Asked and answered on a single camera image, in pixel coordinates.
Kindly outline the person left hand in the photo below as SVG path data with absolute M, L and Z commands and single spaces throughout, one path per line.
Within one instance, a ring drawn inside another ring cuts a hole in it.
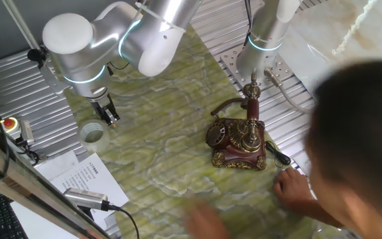
M 189 205 L 184 217 L 184 227 L 196 239 L 231 238 L 216 211 L 202 201 L 194 201 Z

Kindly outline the person right hand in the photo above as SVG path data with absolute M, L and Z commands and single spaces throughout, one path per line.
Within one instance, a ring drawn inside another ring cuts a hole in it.
M 273 192 L 287 210 L 299 214 L 306 214 L 314 202 L 307 176 L 292 167 L 280 171 L 273 184 Z

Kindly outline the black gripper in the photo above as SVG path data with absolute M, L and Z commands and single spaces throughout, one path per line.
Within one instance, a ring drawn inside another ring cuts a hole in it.
M 90 103 L 96 114 L 107 124 L 112 125 L 120 119 L 113 107 L 113 102 L 109 94 L 104 94 L 98 98 L 90 98 Z

